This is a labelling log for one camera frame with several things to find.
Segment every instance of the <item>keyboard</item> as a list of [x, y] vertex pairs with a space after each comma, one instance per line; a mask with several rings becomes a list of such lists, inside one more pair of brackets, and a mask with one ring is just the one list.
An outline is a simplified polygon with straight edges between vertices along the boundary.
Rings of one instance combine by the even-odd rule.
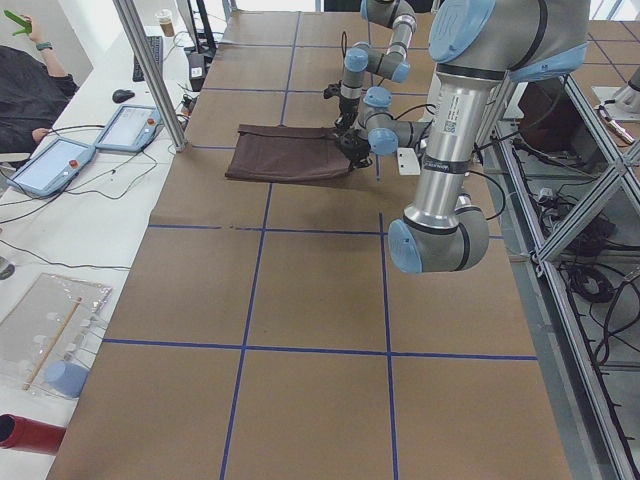
[[[158, 69], [160, 70], [160, 75], [162, 75], [162, 37], [159, 35], [153, 35], [147, 37], [147, 42], [151, 47], [151, 53], [153, 54], [153, 59], [158, 65]], [[142, 67], [140, 66], [140, 62], [136, 56], [133, 56], [133, 81], [134, 82], [142, 82], [144, 81], [144, 73], [142, 73]]]

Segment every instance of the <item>white table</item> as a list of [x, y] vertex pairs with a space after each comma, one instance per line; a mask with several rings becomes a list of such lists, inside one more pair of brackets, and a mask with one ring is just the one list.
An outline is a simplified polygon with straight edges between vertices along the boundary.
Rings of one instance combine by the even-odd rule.
[[[159, 27], [151, 27], [147, 34], [160, 34]], [[183, 43], [181, 36], [178, 43]], [[163, 77], [174, 105], [178, 106], [188, 86], [186, 57], [173, 39], [164, 39]], [[54, 128], [72, 125], [104, 125], [113, 115], [117, 105], [111, 94], [118, 88], [130, 89], [135, 97], [128, 104], [153, 105], [146, 82], [131, 80], [132, 51], [124, 35], [119, 37], [102, 61], [95, 66], [86, 82], [62, 113]], [[81, 142], [92, 143], [99, 130], [67, 131], [63, 136]], [[24, 219], [0, 225], [0, 239], [30, 250], [42, 257], [66, 264], [123, 265], [131, 266], [142, 236], [146, 230], [149, 213], [154, 207], [166, 179], [175, 150], [166, 131], [146, 149], [157, 165], [134, 184], [119, 200], [109, 200], [95, 193], [85, 195], [62, 194], [37, 213]], [[98, 190], [110, 196], [120, 195], [141, 173], [154, 166], [154, 160], [139, 155], [126, 165], [118, 167], [130, 156], [98, 153], [74, 179], [70, 188], [79, 185], [105, 171], [104, 175], [77, 191]], [[24, 200], [17, 190], [9, 189], [0, 198], [0, 222], [20, 216], [45, 200], [33, 200], [23, 204], [6, 205]], [[127, 270], [51, 266], [28, 255], [0, 244], [0, 255], [15, 266], [15, 273], [0, 281], [0, 319], [11, 311], [25, 295], [29, 287], [42, 273], [59, 274], [113, 288], [113, 292], [101, 312], [108, 320], [113, 313], [128, 275]], [[13, 413], [44, 422], [66, 425], [76, 403], [57, 399], [42, 393], [23, 392], [7, 386], [0, 377], [0, 413]], [[37, 480], [45, 478], [54, 457], [33, 453], [0, 449], [0, 478], [12, 480]]]

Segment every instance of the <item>red cylinder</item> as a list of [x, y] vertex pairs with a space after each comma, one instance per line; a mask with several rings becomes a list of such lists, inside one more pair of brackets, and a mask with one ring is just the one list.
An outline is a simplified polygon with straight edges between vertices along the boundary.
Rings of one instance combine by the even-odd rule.
[[0, 415], [0, 448], [55, 455], [66, 431], [64, 427], [7, 413]]

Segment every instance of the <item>person's hand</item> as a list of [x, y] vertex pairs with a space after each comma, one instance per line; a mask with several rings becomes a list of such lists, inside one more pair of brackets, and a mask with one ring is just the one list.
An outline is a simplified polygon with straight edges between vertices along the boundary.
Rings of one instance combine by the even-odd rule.
[[42, 27], [40, 27], [40, 24], [31, 15], [22, 14], [20, 16], [31, 24], [31, 33], [29, 34], [29, 40], [31, 40], [33, 43], [44, 42], [44, 32], [42, 31]]
[[33, 132], [31, 132], [31, 136], [33, 137], [33, 141], [36, 142], [36, 145], [39, 145], [44, 137], [46, 137], [49, 132], [48, 128], [36, 128]]

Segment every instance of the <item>brown cloth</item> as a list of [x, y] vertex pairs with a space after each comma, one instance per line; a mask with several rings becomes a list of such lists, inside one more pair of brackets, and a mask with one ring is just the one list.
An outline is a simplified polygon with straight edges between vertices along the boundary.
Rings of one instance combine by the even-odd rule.
[[225, 175], [238, 180], [305, 182], [341, 177], [350, 162], [332, 128], [240, 125], [240, 138]]

